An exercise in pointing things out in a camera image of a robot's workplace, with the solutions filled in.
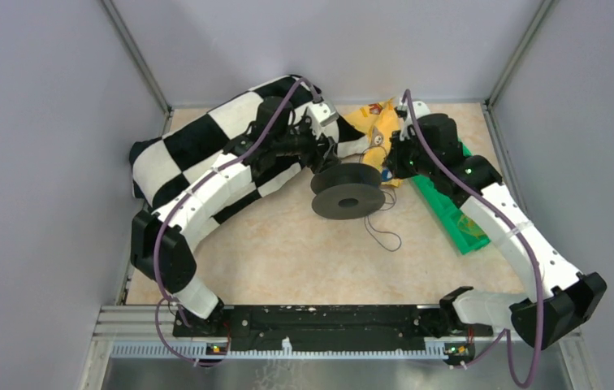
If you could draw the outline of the grey plastic cable spool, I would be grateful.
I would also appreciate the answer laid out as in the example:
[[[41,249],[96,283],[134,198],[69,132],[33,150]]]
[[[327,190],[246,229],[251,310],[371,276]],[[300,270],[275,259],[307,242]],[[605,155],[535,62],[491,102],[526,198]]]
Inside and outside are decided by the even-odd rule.
[[[359,162],[344,162],[316,174],[310,181],[315,214],[332,220],[362,219],[379,210],[385,195],[380,172]]]

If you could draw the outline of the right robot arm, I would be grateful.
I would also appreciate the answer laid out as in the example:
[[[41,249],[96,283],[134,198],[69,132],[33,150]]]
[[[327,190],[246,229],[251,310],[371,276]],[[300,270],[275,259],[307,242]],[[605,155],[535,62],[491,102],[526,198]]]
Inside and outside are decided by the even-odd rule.
[[[546,349],[587,322],[608,286],[567,261],[512,198],[500,173],[481,155],[467,156],[454,119],[428,114],[412,121],[402,110],[385,167],[397,179],[425,176],[474,221],[508,261],[523,293],[458,288],[440,304],[439,325],[460,335],[471,324],[507,328]]]

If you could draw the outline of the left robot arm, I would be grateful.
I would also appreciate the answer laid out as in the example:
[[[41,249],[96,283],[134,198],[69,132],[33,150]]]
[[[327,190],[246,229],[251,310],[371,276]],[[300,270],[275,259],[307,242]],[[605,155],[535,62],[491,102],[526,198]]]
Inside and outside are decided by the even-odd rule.
[[[226,219],[278,191],[305,168],[340,157],[360,133],[306,90],[247,92],[178,132],[136,143],[133,189],[147,202],[132,220],[131,264],[204,336],[223,325],[222,302],[197,274],[197,244]]]

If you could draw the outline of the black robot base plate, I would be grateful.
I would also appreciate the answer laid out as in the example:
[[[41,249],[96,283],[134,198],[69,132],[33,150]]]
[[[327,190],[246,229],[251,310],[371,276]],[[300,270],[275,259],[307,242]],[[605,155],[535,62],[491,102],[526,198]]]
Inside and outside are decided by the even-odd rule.
[[[494,332],[454,323],[436,305],[228,305],[207,319],[177,314],[172,334],[229,340],[233,352],[276,351],[284,340],[297,352],[394,352],[422,351],[428,338]]]

